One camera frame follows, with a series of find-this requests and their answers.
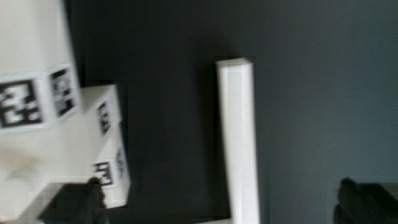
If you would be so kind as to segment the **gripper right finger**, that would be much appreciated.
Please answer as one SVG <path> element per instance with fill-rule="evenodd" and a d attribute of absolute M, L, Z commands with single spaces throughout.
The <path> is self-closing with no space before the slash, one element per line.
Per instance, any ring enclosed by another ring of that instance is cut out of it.
<path fill-rule="evenodd" d="M 398 224 L 398 183 L 341 180 L 334 224 Z"/>

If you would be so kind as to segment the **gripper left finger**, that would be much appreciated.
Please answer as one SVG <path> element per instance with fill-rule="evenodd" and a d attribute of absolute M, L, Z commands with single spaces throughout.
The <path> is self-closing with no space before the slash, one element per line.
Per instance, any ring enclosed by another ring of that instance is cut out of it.
<path fill-rule="evenodd" d="M 108 224 L 100 180 L 66 184 L 43 210 L 43 224 Z"/>

